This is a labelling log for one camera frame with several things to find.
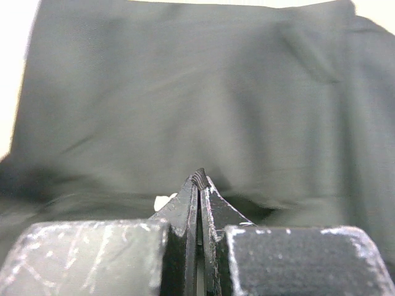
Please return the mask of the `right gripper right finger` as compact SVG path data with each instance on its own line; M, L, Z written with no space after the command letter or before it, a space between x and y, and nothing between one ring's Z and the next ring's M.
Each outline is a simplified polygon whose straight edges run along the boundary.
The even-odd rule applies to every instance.
M207 295L393 295L371 238L352 226L257 226L211 179L200 192Z

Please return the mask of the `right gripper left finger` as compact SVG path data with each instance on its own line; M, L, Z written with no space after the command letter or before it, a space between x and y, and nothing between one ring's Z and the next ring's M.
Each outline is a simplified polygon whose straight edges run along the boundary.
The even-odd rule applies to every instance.
M1 269L2 295L195 295L198 188L146 220L35 223Z

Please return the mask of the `black backpack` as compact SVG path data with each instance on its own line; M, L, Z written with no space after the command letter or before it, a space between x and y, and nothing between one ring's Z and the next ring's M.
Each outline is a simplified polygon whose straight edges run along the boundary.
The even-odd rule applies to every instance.
M125 192L205 168L271 225L356 225L394 258L394 35L350 1L42 1L1 191Z

